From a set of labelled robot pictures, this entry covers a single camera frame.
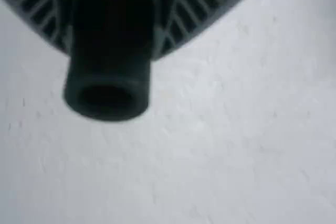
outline green plastic object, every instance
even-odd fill
[[[203,32],[240,0],[5,0],[70,57],[64,99],[78,114],[125,121],[150,104],[151,62]]]

